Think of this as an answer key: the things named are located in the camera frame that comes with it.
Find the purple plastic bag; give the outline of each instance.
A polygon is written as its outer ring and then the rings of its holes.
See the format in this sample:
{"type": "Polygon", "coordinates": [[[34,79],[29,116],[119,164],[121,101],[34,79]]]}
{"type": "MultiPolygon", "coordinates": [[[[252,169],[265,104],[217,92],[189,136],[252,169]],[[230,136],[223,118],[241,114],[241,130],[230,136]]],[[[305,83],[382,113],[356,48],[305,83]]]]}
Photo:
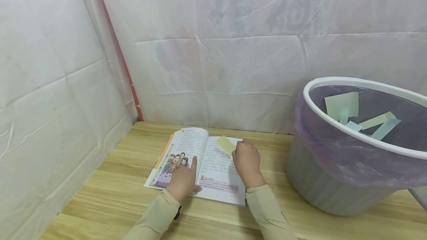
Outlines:
{"type": "MultiPolygon", "coordinates": [[[[383,142],[427,152],[427,108],[373,89],[354,86],[322,86],[310,91],[315,105],[326,113],[324,98],[359,92],[357,124],[391,111],[402,120],[383,142]]],[[[427,160],[399,155],[356,139],[335,128],[307,105],[302,95],[295,108],[298,135],[316,163],[332,177],[361,187],[408,189],[427,186],[427,160]]],[[[372,134],[379,126],[362,131],[372,134]]]]}

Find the right hand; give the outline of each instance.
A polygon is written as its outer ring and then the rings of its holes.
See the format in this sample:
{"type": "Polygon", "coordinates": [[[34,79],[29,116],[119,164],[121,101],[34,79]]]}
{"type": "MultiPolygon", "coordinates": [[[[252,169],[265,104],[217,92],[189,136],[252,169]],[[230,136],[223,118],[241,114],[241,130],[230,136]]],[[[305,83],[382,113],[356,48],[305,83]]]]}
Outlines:
{"type": "Polygon", "coordinates": [[[258,149],[247,139],[238,141],[236,150],[231,153],[234,166],[246,188],[259,187],[266,184],[259,169],[261,156],[258,149]]]}

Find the wood grain surface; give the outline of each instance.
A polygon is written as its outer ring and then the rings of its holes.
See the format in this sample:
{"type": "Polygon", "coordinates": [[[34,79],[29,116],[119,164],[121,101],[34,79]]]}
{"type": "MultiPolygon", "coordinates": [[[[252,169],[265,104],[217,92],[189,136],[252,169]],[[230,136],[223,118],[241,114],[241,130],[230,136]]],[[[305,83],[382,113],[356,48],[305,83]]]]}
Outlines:
{"type": "MultiPolygon", "coordinates": [[[[171,133],[183,125],[138,122],[74,196],[41,240],[118,240],[160,193],[143,187],[171,133]]],[[[250,139],[261,170],[301,240],[427,239],[427,212],[407,190],[356,217],[336,217],[306,202],[285,174],[292,136],[206,128],[210,136],[250,139]]],[[[262,239],[247,207],[188,198],[163,240],[262,239]]]]}

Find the white rim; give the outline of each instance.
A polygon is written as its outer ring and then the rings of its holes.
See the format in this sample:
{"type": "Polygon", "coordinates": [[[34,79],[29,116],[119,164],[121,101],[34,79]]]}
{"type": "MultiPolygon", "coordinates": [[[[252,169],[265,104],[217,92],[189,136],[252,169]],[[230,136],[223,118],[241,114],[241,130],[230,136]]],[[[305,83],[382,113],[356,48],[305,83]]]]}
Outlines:
{"type": "Polygon", "coordinates": [[[309,91],[311,91],[314,88],[329,86],[329,85],[345,85],[345,86],[356,86],[361,88],[374,89],[380,92],[385,92],[385,93],[396,95],[398,97],[402,97],[404,99],[410,100],[411,102],[417,103],[425,108],[427,108],[426,96],[422,96],[421,94],[414,93],[406,89],[397,88],[391,85],[386,85],[384,83],[373,82],[371,80],[363,80],[363,79],[357,79],[357,78],[347,78],[347,77],[318,78],[309,82],[305,86],[303,91],[304,100],[310,106],[310,108],[316,114],[318,114],[318,116],[320,116],[322,119],[324,119],[326,122],[328,122],[332,126],[338,128],[339,130],[353,136],[356,139],[359,139],[360,141],[367,142],[368,144],[371,144],[375,147],[379,147],[400,155],[427,160],[427,152],[412,150],[412,149],[403,148],[403,147],[397,147],[396,145],[387,144],[386,142],[381,142],[379,140],[370,138],[369,136],[366,136],[362,133],[358,133],[354,130],[351,130],[350,128],[332,119],[322,110],[320,110],[320,108],[318,108],[314,104],[314,102],[311,100],[309,91]]]}

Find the white fabric backdrop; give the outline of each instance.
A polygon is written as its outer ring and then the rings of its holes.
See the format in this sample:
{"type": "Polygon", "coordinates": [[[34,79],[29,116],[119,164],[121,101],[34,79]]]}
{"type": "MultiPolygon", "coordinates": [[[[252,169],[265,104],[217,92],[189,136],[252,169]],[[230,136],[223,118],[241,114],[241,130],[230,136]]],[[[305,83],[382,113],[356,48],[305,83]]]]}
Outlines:
{"type": "Polygon", "coordinates": [[[426,80],[426,0],[104,1],[149,121],[290,133],[315,77],[426,80]]]}
{"type": "Polygon", "coordinates": [[[123,55],[102,0],[84,0],[96,36],[107,60],[120,95],[134,122],[137,121],[135,101],[125,74],[123,55]]]}
{"type": "Polygon", "coordinates": [[[132,125],[94,16],[84,0],[0,0],[0,239],[38,239],[132,125]]]}

